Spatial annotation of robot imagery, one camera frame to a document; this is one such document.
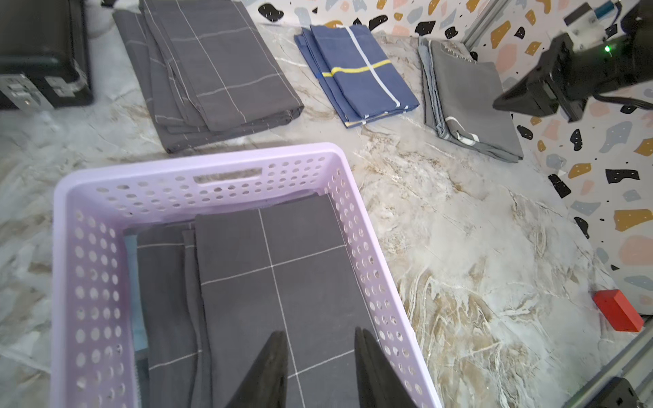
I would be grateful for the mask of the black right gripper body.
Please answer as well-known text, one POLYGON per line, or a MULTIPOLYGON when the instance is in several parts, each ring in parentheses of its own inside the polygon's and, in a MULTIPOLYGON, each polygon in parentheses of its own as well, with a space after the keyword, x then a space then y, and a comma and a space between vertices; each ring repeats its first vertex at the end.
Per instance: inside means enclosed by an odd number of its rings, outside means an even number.
POLYGON ((650 111, 651 102, 610 96, 652 80, 652 3, 639 1, 621 15, 619 1, 585 2, 564 18, 565 28, 535 68, 535 115, 563 110, 569 122, 583 117, 588 100, 650 111))

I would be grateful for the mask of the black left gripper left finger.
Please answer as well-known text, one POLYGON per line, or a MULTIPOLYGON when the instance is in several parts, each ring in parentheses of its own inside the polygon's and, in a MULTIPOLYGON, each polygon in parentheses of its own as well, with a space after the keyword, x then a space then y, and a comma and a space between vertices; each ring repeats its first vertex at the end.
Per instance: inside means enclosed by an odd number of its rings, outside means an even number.
POLYGON ((287 403, 288 357, 286 333, 274 331, 226 406, 284 408, 287 403))

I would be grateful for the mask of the dark grey gridded pillowcase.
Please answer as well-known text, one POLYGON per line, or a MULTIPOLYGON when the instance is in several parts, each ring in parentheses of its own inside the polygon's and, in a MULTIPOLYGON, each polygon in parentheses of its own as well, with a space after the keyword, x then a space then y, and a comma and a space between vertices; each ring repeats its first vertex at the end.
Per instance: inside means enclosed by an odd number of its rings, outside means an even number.
POLYGON ((285 406, 358 406, 355 329, 372 321, 330 197, 153 226, 133 249, 141 406, 227 406, 275 332, 285 406))

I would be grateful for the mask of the grey cream tan pillowcase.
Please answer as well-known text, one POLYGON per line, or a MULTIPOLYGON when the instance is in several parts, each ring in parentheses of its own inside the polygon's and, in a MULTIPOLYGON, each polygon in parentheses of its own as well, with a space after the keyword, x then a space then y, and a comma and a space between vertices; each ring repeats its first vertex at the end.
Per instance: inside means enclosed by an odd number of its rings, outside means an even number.
POLYGON ((138 359, 142 359, 147 357, 148 339, 139 289, 137 236, 125 236, 124 243, 128 257, 131 331, 134 352, 138 359))

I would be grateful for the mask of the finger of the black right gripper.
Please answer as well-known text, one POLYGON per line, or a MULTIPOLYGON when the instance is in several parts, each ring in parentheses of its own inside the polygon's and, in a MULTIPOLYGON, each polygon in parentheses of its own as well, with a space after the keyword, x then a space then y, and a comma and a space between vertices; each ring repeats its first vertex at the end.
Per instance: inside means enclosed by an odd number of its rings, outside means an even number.
POLYGON ((544 117, 549 114, 549 97, 543 90, 542 81, 527 76, 498 96, 492 107, 503 112, 544 117))

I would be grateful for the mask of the grey Passion pillowcase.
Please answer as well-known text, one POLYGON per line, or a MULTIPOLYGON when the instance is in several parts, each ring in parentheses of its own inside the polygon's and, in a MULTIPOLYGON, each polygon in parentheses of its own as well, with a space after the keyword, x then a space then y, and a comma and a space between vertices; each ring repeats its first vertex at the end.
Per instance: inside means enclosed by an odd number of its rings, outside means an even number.
POLYGON ((424 122, 440 139, 505 163, 523 159, 508 112, 492 107, 503 93, 496 67, 475 61, 460 42, 420 38, 424 122))

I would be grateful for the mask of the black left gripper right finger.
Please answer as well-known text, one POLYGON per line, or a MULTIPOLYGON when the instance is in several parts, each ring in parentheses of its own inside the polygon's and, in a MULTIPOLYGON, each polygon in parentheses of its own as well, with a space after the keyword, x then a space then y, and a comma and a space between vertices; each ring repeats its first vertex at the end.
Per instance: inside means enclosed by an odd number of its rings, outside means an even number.
POLYGON ((416 407, 374 335, 355 328, 356 382, 360 407, 416 407))

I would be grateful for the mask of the blue yellow-striped pillowcase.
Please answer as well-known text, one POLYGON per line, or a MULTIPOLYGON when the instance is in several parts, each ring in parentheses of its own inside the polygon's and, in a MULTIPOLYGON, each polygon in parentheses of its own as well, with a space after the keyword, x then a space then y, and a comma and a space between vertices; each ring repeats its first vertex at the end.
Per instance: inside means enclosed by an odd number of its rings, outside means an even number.
POLYGON ((411 88, 364 25, 312 25, 294 42, 347 129, 418 108, 411 88))

